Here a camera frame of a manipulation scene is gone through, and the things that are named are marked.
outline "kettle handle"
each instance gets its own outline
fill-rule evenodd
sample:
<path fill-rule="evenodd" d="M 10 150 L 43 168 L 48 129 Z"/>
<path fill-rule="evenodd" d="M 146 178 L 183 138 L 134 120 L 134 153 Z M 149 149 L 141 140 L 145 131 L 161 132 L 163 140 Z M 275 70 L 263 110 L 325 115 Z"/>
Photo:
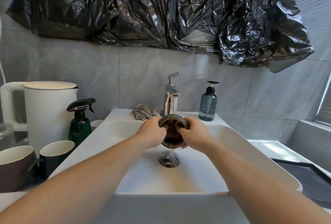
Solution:
<path fill-rule="evenodd" d="M 12 124 L 14 130 L 18 132 L 26 132 L 27 124 L 21 124 L 15 120 L 13 91 L 24 90 L 24 83 L 25 82 L 10 82 L 2 85 L 0 88 L 3 122 Z"/>

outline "white kettle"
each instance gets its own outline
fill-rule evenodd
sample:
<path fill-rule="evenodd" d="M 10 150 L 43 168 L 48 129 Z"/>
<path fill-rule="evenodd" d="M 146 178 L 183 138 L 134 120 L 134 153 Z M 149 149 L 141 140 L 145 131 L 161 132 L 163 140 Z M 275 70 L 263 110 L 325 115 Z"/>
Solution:
<path fill-rule="evenodd" d="M 23 90 L 27 124 L 14 117 L 13 91 Z M 11 82 L 0 88 L 3 120 L 15 131 L 27 131 L 29 144 L 39 153 L 42 147 L 68 139 L 73 114 L 66 109 L 77 100 L 76 84 L 57 81 Z"/>

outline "hand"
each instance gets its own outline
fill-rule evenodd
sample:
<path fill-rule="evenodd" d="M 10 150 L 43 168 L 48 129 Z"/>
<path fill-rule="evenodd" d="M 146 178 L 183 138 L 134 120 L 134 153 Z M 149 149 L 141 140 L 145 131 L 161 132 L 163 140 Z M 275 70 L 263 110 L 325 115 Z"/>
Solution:
<path fill-rule="evenodd" d="M 146 149 L 157 147 L 166 137 L 167 130 L 165 127 L 159 127 L 161 117 L 153 117 L 139 128 L 135 136 L 141 138 L 146 143 Z"/>
<path fill-rule="evenodd" d="M 177 131 L 182 135 L 185 145 L 205 153 L 213 144 L 216 143 L 215 139 L 209 134 L 205 124 L 198 119 L 185 117 L 185 120 L 190 124 L 190 129 L 177 128 Z"/>

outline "sink drain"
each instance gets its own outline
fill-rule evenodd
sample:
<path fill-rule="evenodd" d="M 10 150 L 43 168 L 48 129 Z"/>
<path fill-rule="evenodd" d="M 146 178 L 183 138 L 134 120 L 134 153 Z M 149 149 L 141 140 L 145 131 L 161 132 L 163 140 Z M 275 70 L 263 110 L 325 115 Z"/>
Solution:
<path fill-rule="evenodd" d="M 161 157 L 159 158 L 159 162 L 164 167 L 173 168 L 178 166 L 179 157 L 174 151 L 164 151 L 161 153 Z"/>

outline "blue soap bottle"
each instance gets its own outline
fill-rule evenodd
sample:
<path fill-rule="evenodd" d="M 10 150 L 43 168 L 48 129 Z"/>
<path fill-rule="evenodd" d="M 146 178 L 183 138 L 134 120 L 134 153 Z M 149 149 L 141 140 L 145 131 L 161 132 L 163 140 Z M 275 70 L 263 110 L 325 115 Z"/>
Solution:
<path fill-rule="evenodd" d="M 206 93 L 201 96 L 199 118 L 204 121 L 213 121 L 217 104 L 214 84 L 219 84 L 219 82 L 208 81 L 208 83 L 210 85 L 207 87 Z"/>

